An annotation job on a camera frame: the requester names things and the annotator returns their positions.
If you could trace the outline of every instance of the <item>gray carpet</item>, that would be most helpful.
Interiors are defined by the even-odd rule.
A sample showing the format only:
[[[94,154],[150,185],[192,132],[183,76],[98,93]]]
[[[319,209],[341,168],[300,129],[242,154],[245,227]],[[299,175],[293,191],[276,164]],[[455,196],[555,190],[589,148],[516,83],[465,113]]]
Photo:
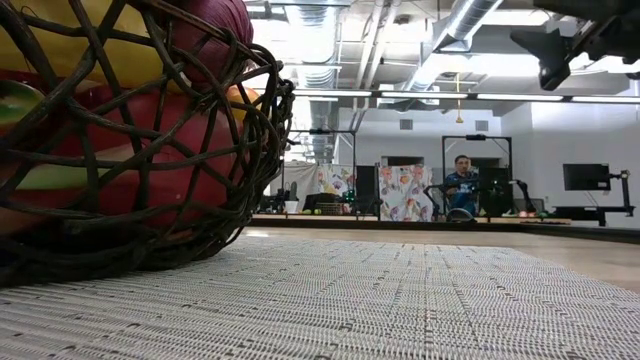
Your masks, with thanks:
[[[640,295],[506,248],[244,237],[1,290],[0,358],[637,360]]]

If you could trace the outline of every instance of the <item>exposed ceiling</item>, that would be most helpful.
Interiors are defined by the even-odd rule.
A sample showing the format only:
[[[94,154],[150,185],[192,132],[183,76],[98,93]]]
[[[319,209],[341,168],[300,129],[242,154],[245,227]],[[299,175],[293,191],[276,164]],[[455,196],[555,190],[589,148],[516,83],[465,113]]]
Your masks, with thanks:
[[[313,0],[287,0],[289,4],[322,3]],[[476,91],[496,93],[541,93],[537,80],[537,59],[528,55],[522,48],[513,43],[509,34],[514,29],[527,27],[544,30],[544,25],[553,14],[535,10],[531,7],[531,0],[504,0],[500,7],[489,13],[483,21],[483,26],[473,36],[473,45],[464,54],[434,54],[438,59],[438,72],[433,86],[441,91]],[[391,0],[387,0],[379,14],[378,37],[384,28],[390,12]],[[250,10],[259,10],[264,2],[248,2]],[[396,21],[389,27],[387,43],[373,42],[375,46],[385,46],[380,58],[379,66],[372,79],[371,87],[380,85],[400,84],[410,79],[421,63],[421,48],[428,42],[433,33],[433,24],[439,19],[450,15],[454,0],[422,0],[401,1],[397,8]],[[285,18],[288,11],[277,5],[271,11],[278,18]],[[313,33],[296,31],[293,25],[285,21],[255,19],[255,42],[269,48],[277,59],[285,63],[284,76],[300,82],[301,77],[309,71],[322,68],[335,69],[336,81],[334,86],[339,89],[353,89],[358,71],[361,66],[363,51],[367,50],[367,34],[371,29],[374,15],[374,1],[356,0],[348,7],[343,7],[338,15],[339,24],[335,29],[334,57],[325,64],[305,63],[306,52],[311,47],[321,46],[313,37]],[[371,69],[373,51],[367,63],[367,72]],[[628,87],[628,80],[624,74],[610,74],[607,72],[583,72],[571,76],[556,91],[561,94],[617,94]],[[341,100],[327,105],[331,111],[324,111],[321,117],[309,113],[301,104],[299,111],[294,113],[296,126],[302,129],[323,126],[326,129],[336,129],[342,124],[338,121],[338,107],[352,107],[351,101]],[[440,101],[431,110],[437,109],[446,113],[457,108],[457,101]],[[494,110],[494,115],[501,116],[501,112],[508,108],[504,103],[469,101],[462,104],[464,109]],[[315,143],[315,146],[297,148],[294,152],[304,153],[313,157],[313,153],[320,152],[315,157],[322,161],[330,159],[332,144],[335,137],[317,137],[300,135],[299,140]]]

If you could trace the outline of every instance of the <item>monitor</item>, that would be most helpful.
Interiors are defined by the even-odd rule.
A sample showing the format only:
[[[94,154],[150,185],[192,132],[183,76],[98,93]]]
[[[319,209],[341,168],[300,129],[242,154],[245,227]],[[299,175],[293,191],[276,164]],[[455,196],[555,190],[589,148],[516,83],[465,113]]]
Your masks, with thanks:
[[[564,164],[566,191],[609,191],[609,164]]]

